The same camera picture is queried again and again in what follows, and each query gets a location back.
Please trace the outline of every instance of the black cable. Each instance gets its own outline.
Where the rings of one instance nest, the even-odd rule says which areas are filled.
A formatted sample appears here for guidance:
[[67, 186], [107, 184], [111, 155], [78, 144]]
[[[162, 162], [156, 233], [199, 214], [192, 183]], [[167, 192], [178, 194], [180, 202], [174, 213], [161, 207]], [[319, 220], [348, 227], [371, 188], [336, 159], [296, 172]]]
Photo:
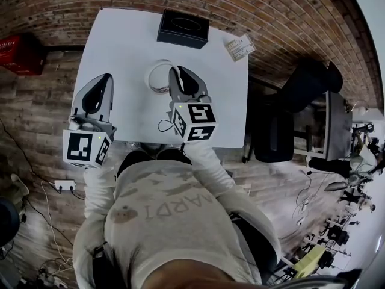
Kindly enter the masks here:
[[58, 266], [60, 266], [60, 262], [59, 263], [57, 263], [57, 260], [63, 260], [63, 259], [61, 259], [61, 258], [56, 258], [56, 259], [50, 259], [50, 260], [46, 260], [46, 261], [44, 261], [42, 264], [41, 264], [41, 266], [40, 266], [40, 268], [39, 268], [39, 271], [42, 269], [42, 267], [43, 267], [43, 265], [45, 265], [45, 264], [47, 264], [47, 263], [49, 263], [49, 262], [51, 262], [51, 261], [55, 261], [55, 263], [58, 265]]
[[297, 228], [294, 232], [288, 234], [287, 236], [285, 236], [285, 237], [283, 237], [283, 238], [278, 238], [278, 240], [284, 240], [284, 239], [286, 239], [286, 238], [288, 238], [288, 237], [291, 237], [291, 236], [292, 236], [293, 234], [295, 234], [298, 230], [299, 230], [299, 228]]
[[[170, 126], [168, 129], [165, 129], [165, 130], [161, 131], [161, 129], [159, 128], [159, 126], [160, 126], [160, 124], [161, 124], [163, 121], [166, 121], [166, 122], [170, 123], [171, 126]], [[159, 132], [167, 132], [167, 131], [169, 131], [170, 129], [172, 129], [173, 127], [174, 127], [174, 125], [173, 125], [170, 121], [168, 121], [168, 120], [164, 120], [164, 119], [163, 119], [163, 120], [160, 120], [159, 123], [158, 123], [158, 131], [159, 131]]]
[[304, 190], [308, 190], [308, 189], [310, 188], [310, 186], [312, 186], [312, 179], [311, 179], [311, 177], [309, 177], [306, 173], [304, 173], [304, 175], [306, 175], [306, 176], [310, 179], [310, 183], [309, 183], [309, 186], [308, 186], [308, 187], [302, 188], [302, 189], [300, 190], [300, 192], [298, 193], [297, 198], [296, 198], [296, 200], [295, 200], [295, 204], [296, 204], [297, 206], [299, 206], [299, 204], [298, 204], [298, 198], [300, 197], [300, 194], [301, 194]]
[[56, 231], [58, 231], [70, 244], [71, 244], [71, 246], [73, 247], [73, 243], [58, 229], [58, 228], [56, 228], [54, 225], [51, 225], [50, 223], [49, 223], [49, 221], [47, 221], [47, 219], [46, 219], [46, 217], [44, 216], [44, 214], [42, 213], [42, 212], [40, 212], [37, 208], [35, 208], [33, 205], [32, 205], [32, 203], [31, 202], [29, 202], [29, 200], [27, 199], [27, 198], [25, 198], [25, 200], [29, 203], [29, 205], [31, 206], [31, 208], [32, 209], [34, 209], [36, 212], [38, 212], [43, 218], [44, 218], [44, 220], [46, 221], [46, 223], [50, 226], [50, 227], [52, 227], [52, 228], [54, 228]]
[[13, 140], [13, 142], [14, 142], [15, 145], [20, 149], [20, 151], [22, 151], [22, 153], [23, 153], [23, 155], [24, 155], [24, 157], [25, 157], [26, 162], [28, 163], [28, 165], [29, 165], [30, 168], [31, 168], [31, 172], [32, 172], [35, 176], [37, 176], [39, 179], [41, 179], [42, 181], [47, 182], [47, 183], [49, 184], [49, 186], [51, 186], [57, 193], [60, 194], [61, 192], [59, 192], [55, 187], [53, 187], [52, 184], [51, 184], [49, 181], [43, 179], [40, 175], [38, 175], [38, 174], [35, 172], [35, 170], [34, 170], [32, 164], [31, 164], [31, 162], [29, 161], [29, 159], [28, 159], [27, 155], [25, 154], [24, 150], [23, 150], [22, 147], [20, 147], [20, 145], [17, 143], [16, 139], [15, 139], [15, 138], [14, 138], [8, 131], [7, 131], [7, 129], [6, 129], [6, 127], [5, 127], [4, 123], [3, 123], [3, 121], [1, 120], [1, 118], [0, 118], [0, 122], [1, 122], [1, 125], [2, 125], [2, 128], [3, 128], [4, 132], [5, 132], [5, 133], [6, 133], [6, 134]]
[[77, 196], [74, 192], [73, 192], [73, 187], [71, 186], [70, 187], [70, 191], [71, 191], [71, 194], [73, 194], [76, 198], [80, 199], [80, 200], [84, 200], [85, 198], [82, 198], [82, 197], [79, 197]]
[[339, 175], [339, 173], [336, 173], [336, 172], [314, 172], [314, 171], [309, 171], [309, 172], [308, 172], [309, 175], [311, 175], [313, 173], [320, 173], [322, 175]]
[[1, 256], [0, 260], [5, 260], [6, 257], [8, 256], [8, 254], [10, 253], [10, 251], [12, 250], [13, 248], [13, 245], [14, 245], [14, 240], [12, 240], [12, 245], [11, 245], [11, 248], [8, 250], [8, 252], [5, 254], [5, 256]]
[[321, 184], [319, 185], [319, 187], [318, 187], [318, 189], [317, 189], [317, 191], [315, 192], [315, 194], [314, 194], [314, 196], [316, 196], [317, 195], [317, 193], [319, 192], [319, 190], [321, 189], [321, 186], [323, 185], [323, 183], [325, 182], [325, 180], [326, 180], [326, 178], [327, 178], [327, 176], [328, 176], [329, 174], [327, 174], [326, 176], [325, 176], [325, 178], [322, 180], [322, 182], [321, 182]]

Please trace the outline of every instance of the white table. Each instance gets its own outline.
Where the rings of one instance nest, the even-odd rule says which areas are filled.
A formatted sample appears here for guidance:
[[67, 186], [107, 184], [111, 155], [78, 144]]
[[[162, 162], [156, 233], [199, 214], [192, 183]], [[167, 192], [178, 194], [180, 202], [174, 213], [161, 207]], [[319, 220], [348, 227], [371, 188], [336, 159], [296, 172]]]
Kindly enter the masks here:
[[207, 85], [219, 123], [211, 144], [241, 148], [247, 107], [247, 57], [233, 62], [224, 44], [235, 36], [215, 28], [202, 49], [156, 41], [160, 14], [105, 8], [99, 12], [84, 49], [74, 95], [91, 79], [110, 73], [115, 82], [110, 122], [117, 127], [115, 140], [178, 144], [171, 129], [158, 131], [167, 119], [171, 97], [156, 95], [144, 81], [147, 68], [168, 59], [197, 74]]

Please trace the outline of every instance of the white sweatshirt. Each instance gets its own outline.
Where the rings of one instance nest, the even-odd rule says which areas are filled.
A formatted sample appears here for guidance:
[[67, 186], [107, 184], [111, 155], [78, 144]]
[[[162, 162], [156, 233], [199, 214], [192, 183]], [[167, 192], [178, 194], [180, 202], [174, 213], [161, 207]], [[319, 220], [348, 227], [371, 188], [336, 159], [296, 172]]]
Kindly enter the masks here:
[[235, 281], [260, 284], [258, 272], [250, 270], [242, 254], [227, 213], [254, 217], [257, 229], [280, 258], [271, 222], [235, 185], [210, 147], [187, 144], [185, 152], [192, 166], [166, 160], [136, 163], [116, 183], [109, 159], [101, 169], [85, 171], [87, 219], [73, 250], [80, 288], [94, 288], [92, 253], [104, 241], [111, 246], [125, 283], [131, 282], [134, 289], [140, 289], [151, 272], [175, 259], [201, 261]]

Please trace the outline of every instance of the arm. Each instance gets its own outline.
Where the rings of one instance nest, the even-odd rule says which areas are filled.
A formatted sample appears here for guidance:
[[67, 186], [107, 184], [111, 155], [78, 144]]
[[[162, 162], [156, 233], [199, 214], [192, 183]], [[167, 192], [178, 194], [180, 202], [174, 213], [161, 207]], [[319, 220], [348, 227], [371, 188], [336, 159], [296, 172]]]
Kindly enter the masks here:
[[374, 156], [374, 154], [366, 147], [363, 146], [361, 151], [360, 151], [360, 156], [364, 159], [364, 161], [375, 167], [377, 165], [377, 160]]
[[84, 172], [85, 222], [75, 237], [73, 266], [79, 288], [95, 288], [92, 256], [94, 249], [104, 243], [104, 220], [115, 202], [114, 163], [107, 158], [100, 169]]
[[364, 144], [362, 142], [359, 132], [356, 133], [356, 138], [357, 138], [357, 150], [361, 150]]
[[227, 213], [238, 212], [251, 220], [271, 243], [277, 258], [281, 257], [280, 244], [270, 219], [257, 208], [256, 203], [227, 174], [215, 152], [204, 141], [186, 144], [185, 153], [191, 160], [196, 179], [217, 198]]

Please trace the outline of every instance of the electrical cable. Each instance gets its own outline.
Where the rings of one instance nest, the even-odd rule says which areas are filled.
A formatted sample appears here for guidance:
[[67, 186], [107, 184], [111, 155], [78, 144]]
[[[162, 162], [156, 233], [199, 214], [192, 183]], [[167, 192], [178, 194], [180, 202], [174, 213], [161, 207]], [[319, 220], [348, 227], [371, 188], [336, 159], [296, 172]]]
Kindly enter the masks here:
[[44, 182], [47, 182], [49, 184], [49, 186], [51, 186], [57, 193], [61, 193], [59, 192], [55, 187], [52, 186], [52, 183], [43, 179], [39, 174], [37, 174], [31, 164], [31, 162], [29, 161], [27, 155], [25, 154], [24, 150], [20, 147], [20, 145], [17, 143], [16, 139], [7, 131], [5, 125], [4, 125], [4, 122], [2, 121], [2, 119], [0, 118], [0, 122], [1, 122], [1, 125], [2, 125], [2, 128], [4, 130], [4, 132], [13, 140], [13, 142], [15, 143], [15, 145], [20, 149], [20, 151], [22, 151], [23, 155], [24, 155], [24, 158], [26, 160], [26, 162], [28, 163], [28, 165], [30, 166], [31, 168], [31, 172], [32, 174], [34, 174], [36, 177], [38, 177], [39, 179], [43, 180]]
[[304, 175], [306, 175], [309, 179], [310, 179], [310, 183], [309, 183], [309, 186], [308, 187], [306, 187], [306, 188], [302, 188], [301, 190], [300, 190], [300, 192], [298, 193], [298, 195], [297, 195], [297, 198], [295, 199], [295, 204], [298, 206], [298, 198], [300, 197], [300, 194], [304, 191], [304, 190], [308, 190], [309, 188], [310, 188], [310, 186], [312, 186], [312, 179], [311, 179], [311, 177], [309, 177], [306, 173], [303, 173]]
[[8, 254], [10, 253], [10, 251], [12, 250], [13, 248], [13, 245], [14, 245], [14, 240], [12, 240], [12, 245], [11, 245], [11, 248], [9, 248], [8, 252], [5, 254], [5, 256], [1, 256], [0, 260], [5, 260], [6, 257], [8, 256]]
[[73, 187], [70, 186], [70, 191], [71, 191], [71, 194], [73, 194], [76, 198], [80, 199], [80, 200], [85, 200], [85, 198], [82, 198], [82, 197], [79, 197], [77, 196], [74, 192], [73, 192]]
[[41, 186], [42, 189], [43, 189], [44, 195], [46, 195], [47, 212], [48, 212], [48, 217], [49, 217], [49, 226], [51, 227], [52, 234], [54, 235], [54, 242], [55, 242], [55, 245], [56, 245], [56, 247], [57, 247], [57, 249], [58, 249], [58, 253], [59, 253], [60, 257], [61, 257], [64, 261], [66, 261], [66, 260], [64, 259], [63, 255], [62, 255], [61, 252], [60, 252], [60, 248], [59, 248], [58, 243], [56, 242], [56, 235], [55, 235], [55, 231], [54, 231], [54, 229], [53, 229], [53, 227], [52, 227], [52, 218], [51, 218], [51, 214], [50, 214], [50, 212], [49, 212], [48, 196], [47, 196], [46, 190], [44, 189], [43, 181], [40, 183], [40, 186]]
[[[160, 126], [160, 124], [163, 122], [163, 121], [166, 121], [166, 122], [168, 122], [168, 123], [170, 123], [171, 124], [171, 126], [169, 127], [169, 128], [167, 128], [167, 129], [165, 129], [165, 130], [161, 130], [160, 128], [159, 128], [159, 126]], [[168, 120], [160, 120], [159, 121], [159, 123], [158, 123], [158, 131], [159, 132], [167, 132], [167, 131], [169, 131], [170, 129], [172, 129], [174, 127], [174, 125], [170, 122], [170, 121], [168, 121]]]
[[69, 267], [69, 268], [66, 268], [64, 270], [59, 270], [59, 271], [53, 272], [52, 274], [48, 275], [48, 277], [50, 277], [52, 275], [56, 275], [56, 274], [61, 273], [61, 272], [68, 271], [68, 270], [73, 270], [73, 267]]
[[278, 238], [278, 240], [284, 240], [284, 239], [286, 239], [286, 238], [288, 238], [288, 237], [291, 237], [291, 236], [294, 235], [298, 230], [299, 230], [299, 228], [297, 228], [294, 232], [292, 232], [292, 233], [290, 233], [290, 234], [284, 236], [283, 238]]
[[55, 259], [50, 259], [50, 260], [44, 261], [44, 262], [41, 264], [41, 266], [40, 266], [40, 268], [39, 268], [39, 271], [42, 269], [43, 265], [45, 265], [45, 264], [47, 264], [47, 263], [49, 263], [49, 262], [51, 262], [51, 261], [55, 261], [55, 263], [56, 263], [58, 266], [60, 266], [61, 263], [57, 263], [58, 260], [63, 260], [63, 259], [61, 259], [61, 258], [55, 258]]
[[70, 244], [71, 246], [73, 247], [73, 243], [58, 229], [56, 228], [54, 225], [50, 225], [49, 222], [47, 221], [46, 217], [44, 216], [44, 214], [42, 212], [40, 212], [37, 208], [35, 208], [32, 203], [27, 199], [25, 198], [25, 200], [29, 203], [29, 205], [31, 206], [32, 209], [34, 209], [36, 212], [38, 212], [43, 218], [44, 220], [46, 221], [46, 223], [51, 226], [51, 228], [54, 228], [56, 231], [58, 231]]
[[73, 267], [73, 265], [71, 265], [71, 264], [68, 263], [68, 261], [70, 261], [70, 260], [72, 260], [72, 263], [73, 263], [73, 258], [72, 258], [72, 257], [68, 258], [67, 261], [66, 261], [65, 263], [60, 264], [58, 271], [60, 271], [61, 267], [62, 267], [63, 265], [65, 265], [65, 264], [68, 264], [70, 267]]

